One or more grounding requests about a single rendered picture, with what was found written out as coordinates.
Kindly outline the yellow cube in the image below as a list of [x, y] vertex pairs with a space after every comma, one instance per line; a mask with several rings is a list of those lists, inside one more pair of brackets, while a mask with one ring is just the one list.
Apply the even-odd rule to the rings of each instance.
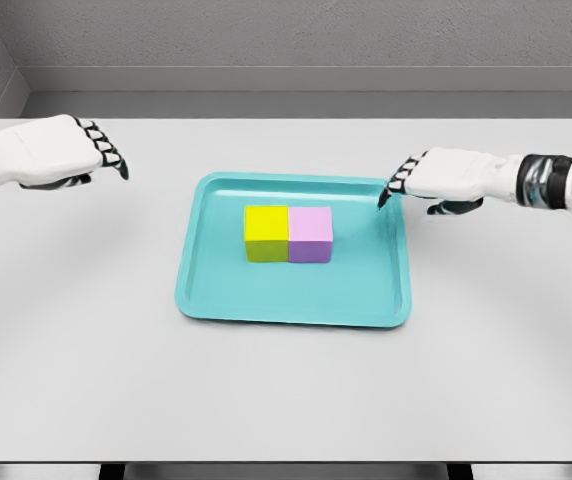
[[246, 206], [244, 245], [251, 263], [289, 260], [289, 224], [287, 206]]

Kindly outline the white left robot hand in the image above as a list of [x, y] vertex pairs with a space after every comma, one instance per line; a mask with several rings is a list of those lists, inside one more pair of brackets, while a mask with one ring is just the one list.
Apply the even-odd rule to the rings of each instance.
[[0, 131], [3, 182], [55, 190], [87, 184], [100, 168], [112, 168], [122, 179], [129, 178], [124, 157], [92, 120], [62, 114]]

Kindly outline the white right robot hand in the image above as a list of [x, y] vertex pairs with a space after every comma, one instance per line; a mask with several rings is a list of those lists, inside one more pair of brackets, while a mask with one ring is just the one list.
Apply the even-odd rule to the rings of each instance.
[[432, 200], [430, 216], [463, 215], [485, 198], [509, 200], [515, 193], [514, 174], [505, 160], [481, 152], [432, 148], [405, 160], [380, 193], [383, 208], [395, 194]]

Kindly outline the pink purple cube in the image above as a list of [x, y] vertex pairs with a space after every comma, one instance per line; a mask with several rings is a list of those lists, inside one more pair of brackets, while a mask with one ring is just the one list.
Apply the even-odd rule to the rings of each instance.
[[330, 207], [288, 208], [288, 261], [328, 263], [334, 242]]

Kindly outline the teal rectangular tray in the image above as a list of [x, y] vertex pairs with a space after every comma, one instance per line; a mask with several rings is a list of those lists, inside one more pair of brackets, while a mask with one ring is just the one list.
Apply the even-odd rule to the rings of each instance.
[[[395, 328], [412, 310], [401, 198], [377, 206], [377, 178], [216, 172], [196, 186], [174, 300], [220, 321]], [[334, 243], [321, 264], [250, 263], [247, 206], [328, 207]]]

